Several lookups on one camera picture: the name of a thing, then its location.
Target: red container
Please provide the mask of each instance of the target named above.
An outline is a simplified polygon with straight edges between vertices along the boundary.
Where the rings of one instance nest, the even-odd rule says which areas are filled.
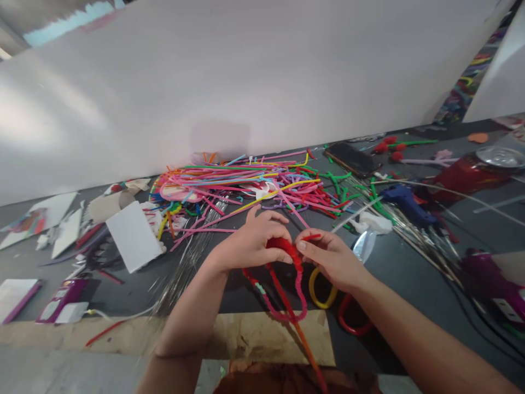
[[[483,147],[461,157],[430,182],[470,195],[479,190],[499,186],[501,182],[519,173],[523,165],[525,156],[516,150],[497,146]],[[445,205],[452,205],[463,199],[460,195],[444,190],[427,190],[435,201]]]

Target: gray table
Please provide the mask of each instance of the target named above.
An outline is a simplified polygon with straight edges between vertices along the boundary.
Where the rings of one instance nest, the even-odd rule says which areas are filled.
[[[465,152],[474,150],[476,146],[468,142],[466,135],[475,131],[490,132],[490,141],[493,142],[502,134],[498,132],[500,127],[493,122],[483,121],[472,124],[456,125],[447,131],[418,132],[415,130],[402,130],[396,134],[400,140],[414,140],[421,138],[440,139],[437,144],[429,146],[419,146],[405,151],[405,158],[429,158],[437,150],[449,149],[454,152],[454,156],[460,156]],[[372,143],[359,142],[356,147],[365,147]],[[319,169],[321,172],[327,170],[335,175],[342,175],[344,171],[335,164],[330,164],[322,156],[322,147],[311,147],[317,160],[309,164]],[[381,158],[384,162],[382,172],[390,169],[401,171],[410,177],[421,177],[435,175],[440,170],[426,166],[392,165],[388,163],[387,156]],[[81,200],[90,201],[100,195],[106,187],[92,188],[83,190],[77,196],[72,207],[78,207]],[[525,184],[510,182],[504,187],[496,190],[487,190],[476,194],[476,197],[486,202],[497,202],[506,198],[525,194]],[[137,199],[143,201],[147,198],[146,193],[139,193]],[[0,227],[18,218],[31,207],[35,201],[13,204],[0,208]],[[472,201],[464,200],[455,204],[453,211],[462,222],[455,220],[449,221],[451,230],[460,238],[461,243],[457,250],[461,255],[467,247],[485,249],[488,252],[504,253],[523,249],[525,239],[525,229],[519,225],[499,217],[493,212],[473,214],[473,209],[477,208]],[[233,211],[233,207],[228,207],[227,212]],[[522,221],[525,221],[525,206],[513,204],[502,208]],[[222,228],[239,228],[244,221],[245,214],[240,214],[227,219],[221,223]],[[332,219],[314,211],[306,211],[303,218],[312,227],[329,229]],[[295,237],[301,230],[301,224],[293,217],[290,217],[292,224],[289,226],[292,237]],[[346,243],[351,245],[356,236],[346,230],[338,233]],[[203,252],[203,257],[217,243],[224,239],[226,234],[215,234],[207,249]],[[166,245],[171,245],[171,236],[164,235],[163,240]],[[49,261],[50,251],[37,252],[34,250],[36,238],[21,242],[4,251],[0,251],[0,281],[7,278],[39,278],[45,281],[45,285],[35,298],[20,314],[18,320],[34,320],[45,307],[51,296],[62,280],[73,270],[71,262],[64,262],[48,267],[38,267]],[[165,277],[178,263],[182,249],[179,248],[174,253],[168,253],[157,260],[151,262],[145,268],[135,274],[128,274],[123,265],[115,268],[112,274],[122,279],[125,283],[121,286],[107,280],[104,277],[94,276],[100,279],[94,292],[86,295],[89,297],[91,306],[105,311],[109,315],[132,315],[151,306],[155,300],[157,289],[155,283],[159,278]],[[366,264],[367,268],[380,280],[385,282],[393,290],[419,309],[422,313],[436,322],[443,329],[453,334],[465,345],[476,351],[488,362],[498,368],[502,373],[509,377],[516,384],[525,388],[525,369],[516,362],[509,359],[505,354],[497,350],[478,332],[481,332],[496,346],[505,349],[508,353],[515,354],[509,347],[494,335],[474,313],[471,305],[465,296],[455,288],[450,286],[428,262],[417,254],[409,245],[402,241],[397,234],[381,236],[377,239],[376,247]],[[296,309],[300,309],[300,303],[294,295],[295,273],[289,266],[275,264],[276,272],[281,279],[283,287]],[[305,269],[305,278],[309,277],[312,268]],[[272,286],[268,273],[265,269],[256,269],[254,274],[269,289],[272,294]],[[315,309],[315,305],[310,301],[307,289],[307,280],[303,280],[303,290],[307,295],[308,308]],[[253,312],[265,310],[260,298],[252,290],[251,285],[239,271],[231,273],[227,283],[226,292],[221,304],[220,312]],[[372,332],[365,337],[356,338],[343,331],[334,316],[335,310],[328,311],[330,333],[332,344],[336,356],[336,362],[340,369],[347,372],[384,372],[384,373],[403,373],[403,367],[390,351],[388,345],[377,332]],[[512,335],[500,330],[502,335],[511,340],[516,346],[525,352],[523,342]]]

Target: black phone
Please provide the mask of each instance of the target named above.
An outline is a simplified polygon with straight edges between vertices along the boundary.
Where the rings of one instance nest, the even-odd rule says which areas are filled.
[[[346,141],[331,144],[324,154],[360,178],[368,178],[382,165],[372,155],[358,151]]]

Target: blue glue gun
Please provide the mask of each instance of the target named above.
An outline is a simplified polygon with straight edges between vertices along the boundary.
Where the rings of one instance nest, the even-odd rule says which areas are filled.
[[[379,193],[383,200],[393,202],[405,214],[405,216],[415,225],[423,228],[438,224],[438,219],[422,209],[414,200],[412,190],[401,184],[390,186],[388,189]]]

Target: white wall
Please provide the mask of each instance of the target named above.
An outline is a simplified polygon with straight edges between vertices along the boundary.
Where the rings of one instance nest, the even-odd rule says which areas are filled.
[[[492,60],[463,121],[525,111],[525,3]]]
[[[0,204],[429,123],[512,2],[139,0],[0,65]]]

